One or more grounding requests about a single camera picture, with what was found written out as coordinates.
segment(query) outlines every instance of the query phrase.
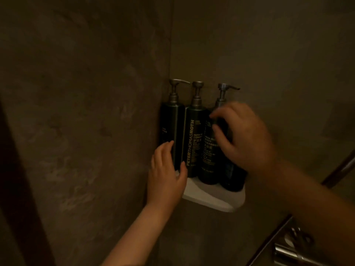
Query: person's right arm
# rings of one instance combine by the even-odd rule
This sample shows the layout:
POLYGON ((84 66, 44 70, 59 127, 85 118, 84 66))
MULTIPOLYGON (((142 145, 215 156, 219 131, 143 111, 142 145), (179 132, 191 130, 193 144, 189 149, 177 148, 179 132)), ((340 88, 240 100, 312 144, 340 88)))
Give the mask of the person's right arm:
POLYGON ((265 124, 246 104, 220 107, 211 114, 217 117, 233 132, 230 143, 213 126, 224 154, 274 191, 334 262, 355 265, 355 207, 280 159, 265 124))

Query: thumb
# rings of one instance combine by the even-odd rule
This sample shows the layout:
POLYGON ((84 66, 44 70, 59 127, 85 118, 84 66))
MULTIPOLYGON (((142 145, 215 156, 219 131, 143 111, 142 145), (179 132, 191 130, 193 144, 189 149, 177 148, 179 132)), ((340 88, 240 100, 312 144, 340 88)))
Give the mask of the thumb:
POLYGON ((180 174, 179 174, 179 178, 178 178, 178 183, 180 183, 181 185, 184 186, 184 188, 186 187, 186 183, 187 183, 187 168, 185 165, 185 161, 183 161, 180 165, 180 174))
POLYGON ((228 139, 225 137, 223 131, 218 125, 212 125, 212 129, 214 131, 216 141, 219 147, 222 149, 224 155, 231 159, 233 157, 233 153, 235 152, 234 146, 228 141, 228 139))

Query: bottle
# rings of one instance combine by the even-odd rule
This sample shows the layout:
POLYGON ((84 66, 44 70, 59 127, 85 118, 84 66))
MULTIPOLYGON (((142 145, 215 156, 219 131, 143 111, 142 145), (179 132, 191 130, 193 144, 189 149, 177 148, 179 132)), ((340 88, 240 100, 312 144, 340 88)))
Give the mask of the bottle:
MULTIPOLYGON (((229 141, 232 141, 232 132, 228 130, 229 141)), ((246 170, 235 165, 230 159, 225 155, 223 157, 222 172, 219 176, 219 183, 223 188, 232 192, 239 192, 243 189, 245 178, 247 176, 246 170)))
POLYGON ((200 89, 203 82, 194 81, 192 86, 196 88, 191 105, 186 108, 185 135, 182 160, 187 167, 187 176, 198 176, 203 147, 204 126, 206 124, 207 108, 202 106, 200 89))
POLYGON ((179 103, 176 87, 179 83, 190 84, 190 82, 180 79, 169 79, 169 83, 172 89, 169 94, 169 100, 162 103, 160 107, 159 144, 174 140, 171 157, 175 170, 179 170, 182 154, 182 138, 184 136, 185 106, 179 103))
MULTIPOLYGON (((208 113, 211 113, 213 110, 223 106, 227 102, 225 92, 228 89, 239 90, 239 88, 227 84, 218 84, 218 88, 220 90, 220 96, 217 98, 214 108, 210 109, 208 113)), ((219 182, 218 176, 222 173, 221 171, 224 162, 224 154, 214 137, 212 129, 213 124, 217 124, 225 135, 227 135, 228 132, 228 124, 224 119, 218 118, 213 120, 207 117, 203 139, 201 171, 198 178, 201 182, 209 185, 214 185, 219 182)))

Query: hand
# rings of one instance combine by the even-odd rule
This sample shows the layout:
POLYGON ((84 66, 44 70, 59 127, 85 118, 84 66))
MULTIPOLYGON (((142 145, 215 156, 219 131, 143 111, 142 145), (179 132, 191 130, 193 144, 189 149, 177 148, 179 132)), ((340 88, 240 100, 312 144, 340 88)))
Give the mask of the hand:
POLYGON ((230 143, 217 125, 212 127, 218 145, 231 161, 259 176, 273 169, 277 153, 271 135, 248 105, 230 102, 216 109, 210 117, 224 118, 233 132, 230 143))
POLYGON ((174 141, 163 143, 152 156, 148 174, 147 206, 152 206, 167 219, 181 200, 187 183, 187 168, 180 165, 180 175, 176 177, 171 148, 174 141))

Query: wall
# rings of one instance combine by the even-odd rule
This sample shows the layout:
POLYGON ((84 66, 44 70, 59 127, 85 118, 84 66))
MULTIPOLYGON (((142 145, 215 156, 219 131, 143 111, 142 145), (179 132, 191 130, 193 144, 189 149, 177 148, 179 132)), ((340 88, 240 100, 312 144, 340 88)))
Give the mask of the wall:
POLYGON ((171 7, 1 2, 1 102, 58 266, 99 265, 143 205, 171 7))
MULTIPOLYGON (((321 181, 355 146, 354 21, 354 0, 175 0, 170 75, 204 81, 208 106, 218 83, 240 87, 227 98, 247 102, 281 155, 321 181)), ((253 178, 233 214, 183 201, 162 263, 245 265, 285 214, 253 178)))

